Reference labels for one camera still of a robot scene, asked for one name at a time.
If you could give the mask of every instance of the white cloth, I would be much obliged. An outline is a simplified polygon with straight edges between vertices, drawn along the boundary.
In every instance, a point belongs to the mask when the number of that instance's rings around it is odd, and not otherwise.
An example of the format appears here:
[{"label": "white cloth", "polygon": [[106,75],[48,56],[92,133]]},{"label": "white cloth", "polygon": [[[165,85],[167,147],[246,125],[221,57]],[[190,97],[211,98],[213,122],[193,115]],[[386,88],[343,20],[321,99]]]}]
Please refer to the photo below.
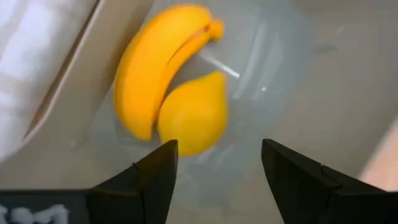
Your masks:
[{"label": "white cloth", "polygon": [[15,152],[95,0],[0,0],[0,161]]}]

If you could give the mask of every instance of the white label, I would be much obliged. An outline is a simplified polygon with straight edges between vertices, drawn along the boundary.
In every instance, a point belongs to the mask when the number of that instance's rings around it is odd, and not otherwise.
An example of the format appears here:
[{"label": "white label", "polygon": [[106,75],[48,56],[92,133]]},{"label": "white label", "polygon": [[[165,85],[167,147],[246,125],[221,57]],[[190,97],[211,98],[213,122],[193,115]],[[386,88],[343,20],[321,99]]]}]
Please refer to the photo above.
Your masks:
[{"label": "white label", "polygon": [[[0,224],[7,224],[6,214],[8,209],[0,205]],[[69,211],[63,205],[53,205],[48,209],[32,213],[30,209],[19,207],[13,208],[10,217],[13,223],[18,224],[48,224],[51,221],[54,224],[68,224]]]}]

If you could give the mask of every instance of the yellow lemon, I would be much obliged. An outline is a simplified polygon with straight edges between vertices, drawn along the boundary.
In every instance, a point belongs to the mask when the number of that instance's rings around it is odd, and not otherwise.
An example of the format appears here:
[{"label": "yellow lemon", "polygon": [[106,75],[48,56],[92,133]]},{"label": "yellow lemon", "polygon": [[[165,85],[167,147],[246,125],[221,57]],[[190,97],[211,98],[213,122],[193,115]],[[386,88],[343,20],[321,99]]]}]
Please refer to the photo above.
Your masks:
[{"label": "yellow lemon", "polygon": [[158,131],[162,142],[178,140],[179,156],[191,156],[214,145],[227,121],[226,76],[213,72],[178,86],[166,97]]}]

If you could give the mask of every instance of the banana peel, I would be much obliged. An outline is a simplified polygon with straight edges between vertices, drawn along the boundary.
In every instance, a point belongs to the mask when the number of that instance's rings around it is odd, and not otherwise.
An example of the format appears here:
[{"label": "banana peel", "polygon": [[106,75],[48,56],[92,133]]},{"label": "banana peel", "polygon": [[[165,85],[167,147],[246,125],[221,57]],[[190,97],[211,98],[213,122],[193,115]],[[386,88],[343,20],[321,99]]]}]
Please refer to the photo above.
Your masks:
[{"label": "banana peel", "polygon": [[133,38],[116,73],[114,105],[121,123],[136,138],[151,139],[174,75],[210,39],[220,39],[223,28],[207,8],[184,4],[161,12]]}]

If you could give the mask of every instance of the clear plastic bag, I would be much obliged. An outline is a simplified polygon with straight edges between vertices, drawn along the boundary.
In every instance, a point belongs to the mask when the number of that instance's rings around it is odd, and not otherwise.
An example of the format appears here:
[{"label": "clear plastic bag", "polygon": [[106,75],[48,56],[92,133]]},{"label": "clear plastic bag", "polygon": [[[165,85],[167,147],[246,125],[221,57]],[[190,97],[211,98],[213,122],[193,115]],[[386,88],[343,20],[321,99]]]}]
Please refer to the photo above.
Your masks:
[{"label": "clear plastic bag", "polygon": [[[262,138],[305,75],[312,40],[305,21],[288,0],[158,0],[147,20],[183,2],[208,6],[224,21],[225,32],[221,40],[208,43],[178,71],[168,93],[215,70],[229,76],[226,132],[208,151],[178,162],[174,199],[196,209],[228,203],[233,188],[259,158]],[[151,142],[134,139],[115,117],[111,94],[95,117],[91,142],[104,150],[115,148],[115,159],[138,161],[159,146],[159,138],[156,134]]]}]

